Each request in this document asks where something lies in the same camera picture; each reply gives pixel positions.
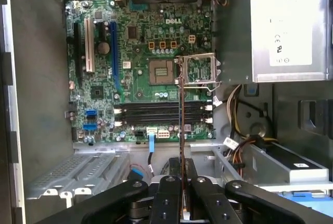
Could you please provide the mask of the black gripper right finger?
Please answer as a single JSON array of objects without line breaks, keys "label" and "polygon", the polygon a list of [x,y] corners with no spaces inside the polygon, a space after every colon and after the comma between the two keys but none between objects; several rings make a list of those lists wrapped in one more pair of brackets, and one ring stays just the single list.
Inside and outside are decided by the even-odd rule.
[{"label": "black gripper right finger", "polygon": [[274,193],[234,180],[218,189],[185,165],[186,200],[191,219],[209,223],[306,223],[296,203]]}]

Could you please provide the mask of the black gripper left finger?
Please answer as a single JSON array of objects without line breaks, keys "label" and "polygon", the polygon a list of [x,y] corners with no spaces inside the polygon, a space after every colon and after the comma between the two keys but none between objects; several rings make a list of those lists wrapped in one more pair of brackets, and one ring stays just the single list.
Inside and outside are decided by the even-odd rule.
[{"label": "black gripper left finger", "polygon": [[81,223],[180,223],[180,162],[172,157],[157,183],[128,181],[89,200]]}]

